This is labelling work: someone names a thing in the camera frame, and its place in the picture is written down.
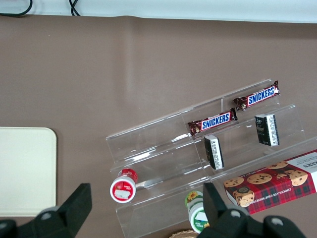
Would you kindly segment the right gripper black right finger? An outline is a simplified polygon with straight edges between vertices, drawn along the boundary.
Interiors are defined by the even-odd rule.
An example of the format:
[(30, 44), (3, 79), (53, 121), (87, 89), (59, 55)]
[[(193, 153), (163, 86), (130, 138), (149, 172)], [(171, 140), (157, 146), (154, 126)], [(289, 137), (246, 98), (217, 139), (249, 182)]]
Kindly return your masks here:
[(304, 238), (304, 233), (289, 219), (266, 216), (262, 222), (253, 219), (241, 207), (228, 208), (213, 183), (203, 186), (203, 204), (209, 226), (199, 238)]

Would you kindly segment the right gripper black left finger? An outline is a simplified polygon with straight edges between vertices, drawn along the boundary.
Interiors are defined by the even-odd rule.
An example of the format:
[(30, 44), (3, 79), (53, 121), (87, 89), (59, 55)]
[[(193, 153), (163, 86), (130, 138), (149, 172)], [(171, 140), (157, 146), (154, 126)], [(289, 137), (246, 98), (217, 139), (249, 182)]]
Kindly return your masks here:
[(1, 220), (0, 236), (2, 238), (74, 238), (91, 210), (91, 185), (82, 183), (60, 207), (43, 211), (22, 226), (18, 227), (14, 220)]

